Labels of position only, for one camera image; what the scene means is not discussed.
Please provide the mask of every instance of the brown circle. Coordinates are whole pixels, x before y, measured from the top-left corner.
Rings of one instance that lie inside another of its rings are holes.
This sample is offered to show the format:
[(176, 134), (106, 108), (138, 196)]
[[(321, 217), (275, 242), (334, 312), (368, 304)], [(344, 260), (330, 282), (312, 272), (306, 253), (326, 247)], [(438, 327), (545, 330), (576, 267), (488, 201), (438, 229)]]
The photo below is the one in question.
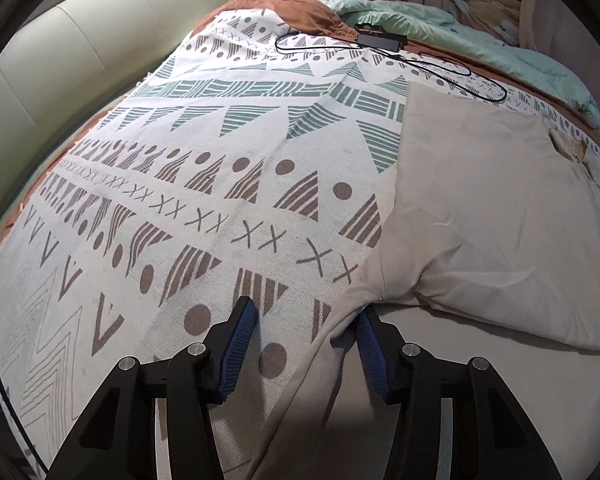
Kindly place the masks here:
[(250, 164), (250, 162), (251, 161), (245, 156), (242, 156), (241, 158), (236, 160), (233, 165), (234, 173), (240, 173)]
[(209, 160), (210, 156), (211, 156), (211, 153), (209, 153), (209, 152), (200, 153), (198, 155), (198, 158), (196, 159), (196, 164), (203, 164), (204, 162)]
[(102, 231), (100, 231), (100, 233), (98, 234), (98, 236), (96, 236), (96, 239), (93, 242), (93, 250), (95, 251), (98, 247), (100, 247), (100, 245), (102, 244), (102, 241), (104, 240), (104, 233)]
[(116, 247), (116, 252), (113, 253), (113, 258), (111, 259), (111, 266), (115, 269), (122, 259), (122, 253), (124, 249), (122, 248), (122, 244), (118, 244)]
[(203, 304), (192, 306), (184, 315), (184, 330), (192, 336), (202, 334), (211, 325), (211, 311)]
[(140, 292), (146, 294), (154, 282), (154, 268), (151, 265), (144, 266), (140, 275)]
[(351, 193), (353, 193), (353, 190), (346, 182), (339, 182), (333, 186), (333, 194), (340, 200), (349, 200)]
[(280, 343), (269, 343), (258, 359), (258, 370), (267, 379), (278, 377), (286, 366), (286, 350)]
[(295, 168), (295, 162), (286, 158), (285, 160), (281, 160), (276, 166), (276, 174), (286, 175), (287, 173), (291, 173)]

